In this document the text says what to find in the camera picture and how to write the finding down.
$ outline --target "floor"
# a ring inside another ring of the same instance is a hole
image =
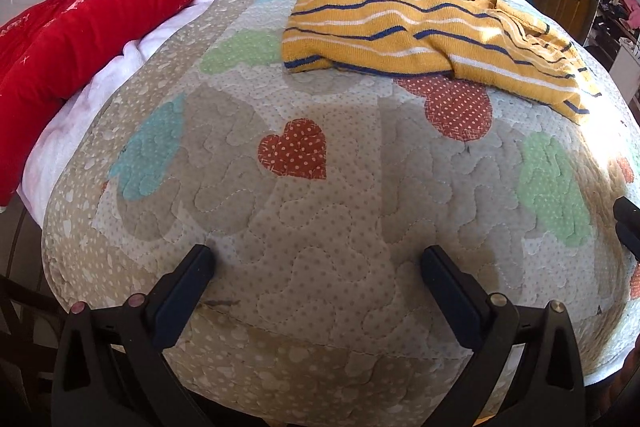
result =
[[[20,198],[16,196],[7,210],[0,214],[0,273],[28,289],[52,297],[53,293],[42,272],[41,235],[40,227],[31,219]],[[16,307],[16,310],[20,315],[20,308]],[[7,331],[2,314],[0,330]],[[44,346],[57,347],[56,337],[44,319],[36,319],[34,339]],[[0,365],[14,387],[21,390],[17,367],[3,360],[0,360]]]

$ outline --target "clamp jaw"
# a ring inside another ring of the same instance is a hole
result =
[[[501,293],[487,295],[438,246],[424,251],[420,271],[458,342],[474,352],[422,427],[471,427],[516,344],[525,344],[516,374],[498,414],[483,427],[586,425],[580,356],[564,304],[529,308]]]
[[[640,263],[640,208],[624,196],[613,203],[618,239]]]
[[[162,350],[177,342],[214,270],[209,248],[196,245],[148,295],[115,308],[71,306],[56,357],[52,425],[212,427]]]

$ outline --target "red heart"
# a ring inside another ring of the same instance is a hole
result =
[[[260,140],[258,161],[278,176],[326,179],[326,140],[320,126],[308,118],[287,122],[281,136]]]
[[[630,281],[630,297],[631,299],[637,299],[638,297],[640,297],[640,264],[638,264],[636,266],[636,270],[634,271],[634,274],[631,276],[631,281]]]
[[[444,136],[469,142],[489,132],[491,101],[484,86],[441,75],[395,80],[398,86],[424,98],[427,120]]]
[[[618,162],[618,166],[620,167],[620,170],[622,170],[622,175],[625,177],[625,182],[633,183],[636,177],[634,175],[634,170],[629,164],[629,160],[627,160],[624,156],[618,156],[616,158],[616,162]]]

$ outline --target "quilted bedspread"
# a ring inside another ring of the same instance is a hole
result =
[[[217,0],[106,104],[47,208],[58,299],[119,305],[204,243],[218,272],[165,351],[187,387],[299,425],[418,426],[470,357],[420,281],[439,244],[489,292],[564,301],[585,375],[613,367],[640,330],[612,216],[640,201],[640,133],[605,70],[580,49],[603,93],[581,126],[462,79],[290,74],[295,1]]]

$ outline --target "yellow striped cloth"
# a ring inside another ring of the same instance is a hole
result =
[[[548,104],[577,123],[600,94],[570,40],[503,0],[297,0],[282,59],[293,73],[465,78]]]

